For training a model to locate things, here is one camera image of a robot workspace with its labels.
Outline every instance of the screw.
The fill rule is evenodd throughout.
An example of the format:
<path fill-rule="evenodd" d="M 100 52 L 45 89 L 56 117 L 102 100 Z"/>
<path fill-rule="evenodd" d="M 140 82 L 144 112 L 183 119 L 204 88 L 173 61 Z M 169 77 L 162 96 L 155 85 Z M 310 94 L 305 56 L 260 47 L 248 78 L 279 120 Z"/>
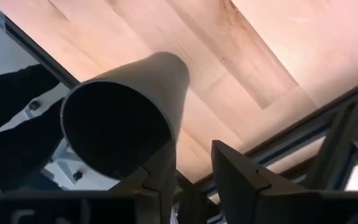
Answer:
<path fill-rule="evenodd" d="M 32 111 L 35 111 L 36 109 L 41 107 L 41 103 L 38 102 L 37 100 L 31 101 L 31 103 L 29 104 L 29 108 Z"/>
<path fill-rule="evenodd" d="M 75 174 L 73 174 L 73 178 L 78 181 L 82 178 L 83 174 L 81 171 L 77 171 Z"/>

